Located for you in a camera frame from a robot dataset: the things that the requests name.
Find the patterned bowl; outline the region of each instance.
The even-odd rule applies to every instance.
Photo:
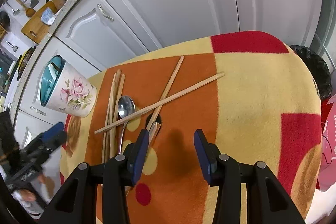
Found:
[[[66,114],[85,117],[92,110],[97,89],[60,55],[44,69],[41,105]]]

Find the bundle of chopsticks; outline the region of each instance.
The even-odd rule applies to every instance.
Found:
[[[156,122],[157,116],[159,115],[159,112],[161,110],[161,107],[163,104],[168,103],[178,97],[181,97],[182,95],[185,95],[195,89],[200,88],[201,86],[204,86],[222,76],[224,76],[223,72],[220,72],[216,75],[213,75],[201,82],[198,82],[195,85],[192,85],[184,90],[181,90],[180,92],[177,92],[169,97],[167,97],[169,90],[175,80],[175,77],[180,69],[180,66],[182,64],[182,61],[184,59],[184,56],[181,56],[162,95],[158,102],[155,104],[149,105],[147,107],[144,107],[141,110],[138,110],[125,118],[122,118],[117,121],[118,117],[118,101],[122,94],[122,89],[124,86],[124,80],[125,75],[121,75],[121,70],[117,70],[117,72],[114,74],[112,85],[111,85],[111,92],[110,92],[110,98],[109,98],[109,105],[108,110],[106,114],[106,120],[105,120],[105,127],[98,129],[95,131],[95,133],[101,133],[104,132],[104,139],[103,139],[103,151],[102,151],[102,163],[107,162],[110,158],[114,157],[117,151],[116,148],[116,127],[118,125],[121,125],[127,121],[130,121],[132,119],[135,119],[141,115],[144,115],[148,113],[149,111],[154,109],[154,112],[152,114],[152,117],[150,118],[150,121],[148,125],[146,126],[146,129],[149,132],[149,146],[148,149],[151,147],[153,140],[156,137],[157,132],[159,131],[160,124]]]

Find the yellow dot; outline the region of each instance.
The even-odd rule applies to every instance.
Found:
[[[122,147],[121,147],[121,152],[122,152],[122,153],[124,153],[124,150],[125,150],[126,146],[129,145],[130,143],[132,143],[130,140],[125,140],[125,141],[123,142],[123,145],[122,145]]]
[[[141,120],[141,117],[137,117],[133,120],[130,120],[126,126],[127,130],[133,132],[133,131],[136,131],[136,129],[139,127],[140,125],[140,120]]]
[[[158,165],[158,157],[155,150],[151,147],[149,149],[145,164],[143,165],[142,173],[144,175],[151,175],[154,173]]]

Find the pink plastic bag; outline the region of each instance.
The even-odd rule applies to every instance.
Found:
[[[336,95],[327,104],[333,103],[322,133],[322,160],[319,173],[321,191],[326,191],[336,182]]]

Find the table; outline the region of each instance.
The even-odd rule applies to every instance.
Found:
[[[87,117],[67,118],[69,142],[62,148],[62,179],[83,161],[101,163],[103,134],[94,131],[105,124],[117,69],[126,75],[123,95],[141,109],[159,100],[181,55],[185,59],[168,95],[217,72],[224,71],[225,76],[162,107],[161,129],[140,181],[127,196],[131,223],[212,223],[217,187],[208,187],[199,168],[193,145],[198,128],[238,162],[266,162],[305,217],[321,159],[320,98],[301,59],[280,40],[259,31],[180,43],[91,77],[99,94]],[[136,140],[149,114],[129,123],[123,147]],[[99,185],[99,223],[101,190]],[[242,223],[245,192],[242,187]]]

